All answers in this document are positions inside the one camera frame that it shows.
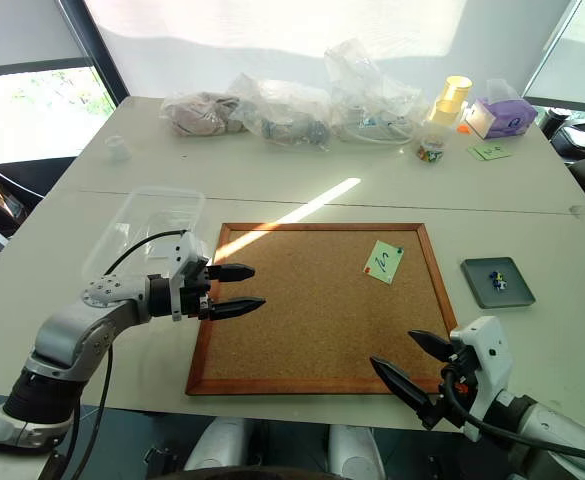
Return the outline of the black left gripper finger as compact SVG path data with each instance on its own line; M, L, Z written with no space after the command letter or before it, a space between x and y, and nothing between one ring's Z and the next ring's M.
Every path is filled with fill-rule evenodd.
M218 282L240 282L255 275L253 267L239 264L218 264L206 267L207 276L211 281Z
M211 321L225 320L248 314L266 303L261 297L239 297L220 303L214 303L208 310Z

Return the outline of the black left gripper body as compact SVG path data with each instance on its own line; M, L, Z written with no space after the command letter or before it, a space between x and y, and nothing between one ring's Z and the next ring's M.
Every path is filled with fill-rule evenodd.
M199 320L209 318L211 300L209 292L211 280L206 266L207 261L191 263L183 274L183 284L179 289L180 313Z

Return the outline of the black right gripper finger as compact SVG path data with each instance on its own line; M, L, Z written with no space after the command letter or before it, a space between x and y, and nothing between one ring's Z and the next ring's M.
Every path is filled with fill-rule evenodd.
M449 362L455 354L451 343L424 330L409 330L408 335L431 357L440 362Z
M405 372L391 362L377 356L371 356L369 361L376 375L388 390L408 405L418 416L422 416L430 409L428 394L415 384Z

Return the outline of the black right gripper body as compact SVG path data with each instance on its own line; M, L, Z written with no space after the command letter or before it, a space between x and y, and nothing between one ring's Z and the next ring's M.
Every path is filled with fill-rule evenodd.
M473 347L462 347L455 360L441 370L439 396L435 403L426 400L418 410L418 418L427 430L433 429L442 419L462 427L478 393L476 370L478 358Z

